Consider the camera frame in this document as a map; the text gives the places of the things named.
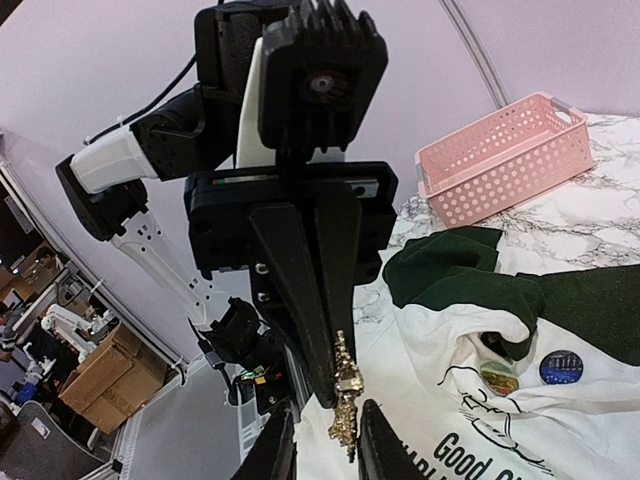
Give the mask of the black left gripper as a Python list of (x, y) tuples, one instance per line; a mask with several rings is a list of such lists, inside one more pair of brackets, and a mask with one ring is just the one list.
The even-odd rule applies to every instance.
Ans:
[(325, 408), (336, 403), (331, 339), (342, 331), (357, 359), (354, 289), (380, 270), (397, 187), (382, 161), (310, 164), (287, 174), (273, 167), (201, 172), (186, 180), (197, 270), (210, 280), (253, 269), (254, 292), (284, 304), (292, 323), (285, 336)]

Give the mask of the white and green t-shirt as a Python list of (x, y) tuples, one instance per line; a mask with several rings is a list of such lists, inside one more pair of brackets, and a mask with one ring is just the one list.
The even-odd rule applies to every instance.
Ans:
[[(535, 274), (500, 230), (462, 227), (407, 241), (382, 280), (391, 320), (358, 364), (424, 479), (638, 477), (637, 266)], [(541, 380), (556, 350), (580, 381)], [(489, 361), (520, 388), (494, 394)]]

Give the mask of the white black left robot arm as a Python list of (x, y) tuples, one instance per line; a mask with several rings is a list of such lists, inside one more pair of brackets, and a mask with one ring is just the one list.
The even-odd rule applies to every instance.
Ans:
[(56, 168), (85, 230), (129, 257), (171, 313), (154, 321), (186, 352), (188, 323), (225, 307), (217, 272), (246, 270), (258, 310), (301, 366), (320, 404), (337, 404), (334, 345), (353, 350), (353, 290), (370, 282), (389, 238), (397, 179), (383, 162), (316, 163), (345, 149), (377, 86), (312, 80), (260, 87), (263, 166), (238, 158), (247, 97), (197, 85), (115, 128)]

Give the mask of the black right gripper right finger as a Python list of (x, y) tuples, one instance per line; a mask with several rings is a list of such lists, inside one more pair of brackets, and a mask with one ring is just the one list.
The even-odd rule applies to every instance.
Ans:
[(360, 480), (424, 479), (379, 405), (364, 402), (357, 441)]

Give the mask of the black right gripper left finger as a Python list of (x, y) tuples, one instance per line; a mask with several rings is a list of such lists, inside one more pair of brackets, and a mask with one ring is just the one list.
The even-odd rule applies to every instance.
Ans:
[(249, 454), (232, 480), (294, 480), (297, 478), (297, 447), (294, 415), (290, 407), (272, 412)]

